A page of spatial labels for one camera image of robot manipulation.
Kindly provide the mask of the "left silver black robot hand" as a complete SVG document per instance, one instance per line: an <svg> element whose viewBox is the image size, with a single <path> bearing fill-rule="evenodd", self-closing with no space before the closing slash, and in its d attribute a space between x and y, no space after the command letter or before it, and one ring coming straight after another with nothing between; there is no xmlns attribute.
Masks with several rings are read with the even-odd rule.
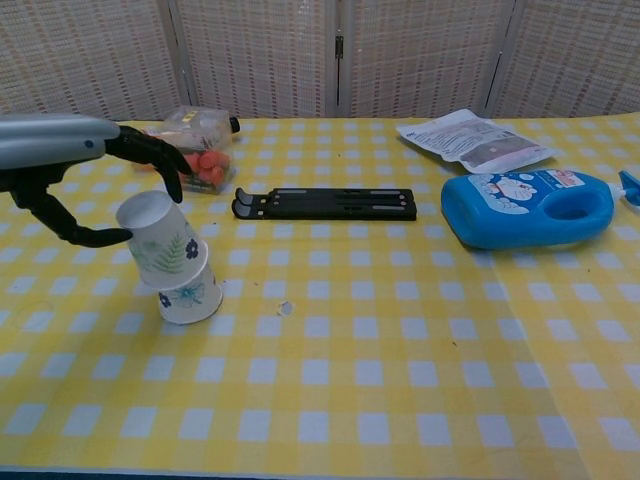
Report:
<svg viewBox="0 0 640 480"><path fill-rule="evenodd" d="M81 114L7 114L1 117L1 191L29 211L61 240L87 248L126 242L122 228L93 230L81 226L48 193L77 164L111 155L151 165L161 175L174 202L183 200L181 175L192 172L184 156L169 143L133 127Z"/></svg>

